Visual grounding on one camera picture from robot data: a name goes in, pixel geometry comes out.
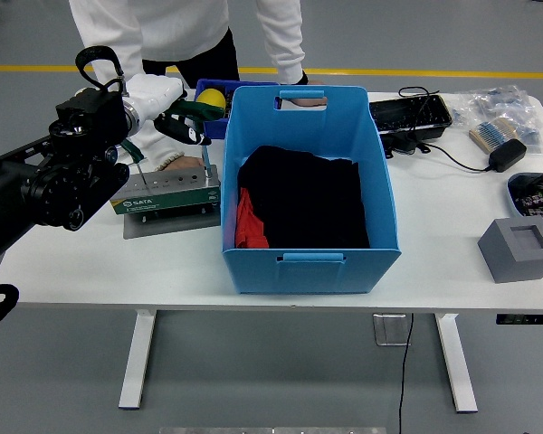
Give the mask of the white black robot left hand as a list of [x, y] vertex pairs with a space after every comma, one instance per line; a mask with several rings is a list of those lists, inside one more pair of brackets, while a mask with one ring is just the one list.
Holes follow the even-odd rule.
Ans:
[[126, 93], [122, 96], [127, 120], [127, 136], [137, 134], [148, 121], [161, 134], [188, 144], [208, 146], [211, 139], [188, 126], [184, 121], [167, 114], [167, 110], [184, 94], [182, 81], [178, 78], [137, 74], [126, 82]]

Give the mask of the person's right hand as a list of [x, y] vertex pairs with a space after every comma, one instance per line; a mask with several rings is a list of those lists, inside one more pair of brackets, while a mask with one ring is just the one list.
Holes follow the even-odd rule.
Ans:
[[165, 167], [166, 170], [179, 170], [193, 167], [202, 167], [203, 159], [193, 156], [180, 156], [172, 162], [168, 163]]

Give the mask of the person's left hand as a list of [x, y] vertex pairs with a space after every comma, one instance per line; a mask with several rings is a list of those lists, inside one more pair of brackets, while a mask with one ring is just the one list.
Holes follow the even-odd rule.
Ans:
[[[309, 86], [324, 86], [325, 83], [321, 80], [310, 80], [308, 82]], [[323, 98], [296, 98], [291, 99], [291, 102], [299, 107], [321, 107], [325, 106], [328, 103], [326, 97]]]

